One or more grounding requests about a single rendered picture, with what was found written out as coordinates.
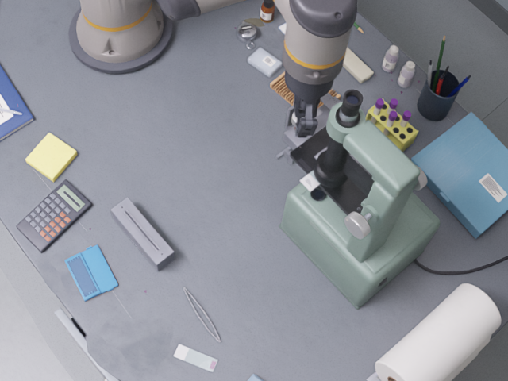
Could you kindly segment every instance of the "blue pen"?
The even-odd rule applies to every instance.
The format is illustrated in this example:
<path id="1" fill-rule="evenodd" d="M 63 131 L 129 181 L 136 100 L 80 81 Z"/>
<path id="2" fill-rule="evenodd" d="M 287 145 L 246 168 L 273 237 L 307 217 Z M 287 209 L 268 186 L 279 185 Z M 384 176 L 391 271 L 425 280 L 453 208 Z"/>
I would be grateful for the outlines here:
<path id="1" fill-rule="evenodd" d="M 455 95 L 455 94 L 456 94 L 456 93 L 457 93 L 457 92 L 458 92 L 458 91 L 462 88 L 462 86 L 463 86 L 463 85 L 465 85 L 465 84 L 468 82 L 468 80 L 469 80 L 470 78 L 471 78 L 471 76 L 470 76 L 470 75 L 469 75 L 468 77 L 466 77 L 466 79 L 465 79 L 464 81 L 462 81 L 462 82 L 460 83 L 460 85 L 459 85 L 459 86 L 457 86 L 455 89 L 453 89 L 453 91 L 450 93 L 450 95 L 448 96 L 448 98 L 450 98 L 450 97 L 452 97 L 453 95 Z"/>

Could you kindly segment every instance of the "black pencil cup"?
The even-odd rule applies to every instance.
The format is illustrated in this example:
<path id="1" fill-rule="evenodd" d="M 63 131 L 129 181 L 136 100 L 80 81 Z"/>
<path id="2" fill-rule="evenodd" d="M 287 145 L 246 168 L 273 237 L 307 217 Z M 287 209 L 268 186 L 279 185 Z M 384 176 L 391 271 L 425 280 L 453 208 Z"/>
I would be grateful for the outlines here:
<path id="1" fill-rule="evenodd" d="M 439 70 L 439 76 L 441 76 L 444 72 L 444 70 Z M 436 71 L 433 71 L 432 79 L 434 79 L 435 75 Z M 420 114 L 430 121 L 442 121 L 445 119 L 459 93 L 457 92 L 452 97 L 448 97 L 448 95 L 457 86 L 459 86 L 459 81 L 450 72 L 444 77 L 443 86 L 441 87 L 441 95 L 434 93 L 429 87 L 429 82 L 425 81 L 425 85 L 423 86 L 423 89 L 421 89 L 420 98 L 418 99 L 417 104 Z"/>

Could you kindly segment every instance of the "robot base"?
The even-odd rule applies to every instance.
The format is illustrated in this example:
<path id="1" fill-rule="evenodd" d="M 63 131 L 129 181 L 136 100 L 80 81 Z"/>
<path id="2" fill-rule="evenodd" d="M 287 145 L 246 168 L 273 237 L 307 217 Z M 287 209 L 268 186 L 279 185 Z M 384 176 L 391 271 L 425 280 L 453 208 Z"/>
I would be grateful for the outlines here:
<path id="1" fill-rule="evenodd" d="M 439 219 L 412 194 L 385 245 L 358 262 L 347 249 L 347 241 L 355 238 L 344 218 L 330 197 L 315 201 L 299 184 L 287 196 L 280 228 L 356 308 L 413 262 L 439 227 Z"/>
<path id="2" fill-rule="evenodd" d="M 164 49 L 169 45 L 169 41 L 171 39 L 171 35 L 173 32 L 173 21 L 169 18 L 164 17 L 164 31 L 162 32 L 162 36 L 160 37 L 159 42 L 153 49 L 146 53 L 144 56 L 140 58 L 136 58 L 135 60 L 123 62 L 123 63 L 107 63 L 96 60 L 95 58 L 89 56 L 78 41 L 78 34 L 76 32 L 76 23 L 78 22 L 79 14 L 81 10 L 76 12 L 76 15 L 72 18 L 71 26 L 69 27 L 69 41 L 71 43 L 72 52 L 74 55 L 86 66 L 97 70 L 102 71 L 107 74 L 126 74 L 132 73 L 133 71 L 140 70 L 144 67 L 147 67 L 149 64 L 153 63 L 157 60 Z"/>

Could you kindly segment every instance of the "white bottle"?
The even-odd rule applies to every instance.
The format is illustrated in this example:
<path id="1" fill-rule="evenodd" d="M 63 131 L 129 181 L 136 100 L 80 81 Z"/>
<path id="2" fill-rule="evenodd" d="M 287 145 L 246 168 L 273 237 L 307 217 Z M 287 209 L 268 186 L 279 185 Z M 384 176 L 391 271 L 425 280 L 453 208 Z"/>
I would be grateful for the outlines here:
<path id="1" fill-rule="evenodd" d="M 411 83 L 413 82 L 414 73 L 416 65 L 413 61 L 407 61 L 406 64 L 402 67 L 400 71 L 400 75 L 397 79 L 397 84 L 403 88 L 406 89 L 409 86 L 411 86 Z"/>
<path id="2" fill-rule="evenodd" d="M 391 45 L 390 48 L 384 55 L 383 58 L 383 70 L 387 73 L 393 73 L 395 67 L 397 66 L 398 61 L 398 47 L 396 45 Z"/>

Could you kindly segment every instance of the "black cord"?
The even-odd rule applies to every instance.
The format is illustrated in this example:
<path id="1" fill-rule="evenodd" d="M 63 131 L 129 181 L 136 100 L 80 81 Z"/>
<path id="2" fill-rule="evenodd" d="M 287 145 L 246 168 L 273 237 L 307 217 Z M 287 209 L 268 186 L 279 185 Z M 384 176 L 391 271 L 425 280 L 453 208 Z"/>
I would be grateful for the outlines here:
<path id="1" fill-rule="evenodd" d="M 477 271 L 485 270 L 486 268 L 495 266 L 496 264 L 500 264 L 501 262 L 504 262 L 505 260 L 508 260 L 508 256 L 505 256 L 505 257 L 501 258 L 500 260 L 496 260 L 495 262 L 492 262 L 490 264 L 486 264 L 484 266 L 472 268 L 471 270 L 463 270 L 463 271 L 437 271 L 437 270 L 432 270 L 431 268 L 428 268 L 428 267 L 424 266 L 423 264 L 418 262 L 418 260 L 414 260 L 414 262 L 420 268 L 422 268 L 423 270 L 425 270 L 427 272 L 430 272 L 431 274 L 436 274 L 436 275 L 464 275 L 464 274 L 471 274 L 472 272 L 477 272 Z"/>

